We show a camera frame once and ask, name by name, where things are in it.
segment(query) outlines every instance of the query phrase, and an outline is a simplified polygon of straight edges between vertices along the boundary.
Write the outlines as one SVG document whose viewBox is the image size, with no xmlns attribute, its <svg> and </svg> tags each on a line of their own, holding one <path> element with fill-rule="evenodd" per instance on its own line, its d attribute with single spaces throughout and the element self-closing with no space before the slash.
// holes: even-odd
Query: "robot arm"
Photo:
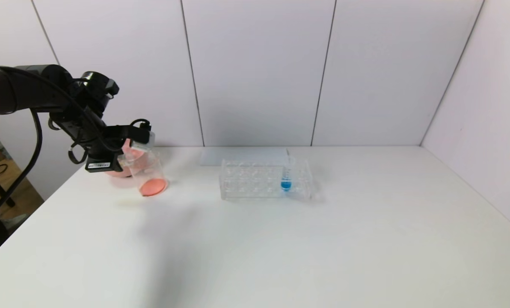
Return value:
<svg viewBox="0 0 510 308">
<path fill-rule="evenodd" d="M 58 65 L 0 66 L 0 115 L 28 108 L 50 113 L 50 128 L 55 123 L 72 138 L 73 145 L 84 148 L 89 172 L 122 171 L 118 156 L 126 138 L 134 148 L 151 148 L 154 142 L 146 120 L 138 120 L 140 127 L 133 126 L 138 121 L 115 126 L 104 123 L 103 112 L 118 91 L 114 80 L 97 72 L 73 79 Z"/>
</svg>

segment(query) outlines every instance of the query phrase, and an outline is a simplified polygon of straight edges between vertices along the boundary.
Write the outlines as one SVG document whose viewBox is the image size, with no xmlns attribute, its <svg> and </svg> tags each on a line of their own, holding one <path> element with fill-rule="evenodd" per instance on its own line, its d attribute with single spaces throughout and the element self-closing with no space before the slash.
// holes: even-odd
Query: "wall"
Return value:
<svg viewBox="0 0 510 308">
<path fill-rule="evenodd" d="M 57 64 L 44 37 L 36 12 L 30 1 L 0 0 L 0 65 Z M 38 162 L 27 179 L 47 199 L 80 166 L 72 164 L 67 156 L 71 139 L 62 131 L 53 131 L 46 125 L 48 115 L 40 114 L 42 150 Z M 24 169 L 33 154 L 36 131 L 30 111 L 0 115 L 0 140 Z"/>
<path fill-rule="evenodd" d="M 419 145 L 482 0 L 337 0 L 313 145 Z"/>
<path fill-rule="evenodd" d="M 310 145 L 334 0 L 184 0 L 208 146 Z"/>
<path fill-rule="evenodd" d="M 422 146 L 510 219 L 510 0 L 486 0 Z"/>
<path fill-rule="evenodd" d="M 35 0 L 61 65 L 98 71 L 120 93 L 107 125 L 151 121 L 156 144 L 202 146 L 180 0 Z"/>
</svg>

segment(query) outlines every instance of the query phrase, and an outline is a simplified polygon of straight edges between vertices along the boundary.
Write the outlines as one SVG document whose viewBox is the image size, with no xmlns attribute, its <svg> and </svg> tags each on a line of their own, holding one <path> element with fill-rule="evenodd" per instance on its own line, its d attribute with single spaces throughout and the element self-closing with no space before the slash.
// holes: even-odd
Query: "red liquid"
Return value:
<svg viewBox="0 0 510 308">
<path fill-rule="evenodd" d="M 148 197 L 150 195 L 157 195 L 167 187 L 167 181 L 164 179 L 150 179 L 139 189 L 141 195 Z"/>
</svg>

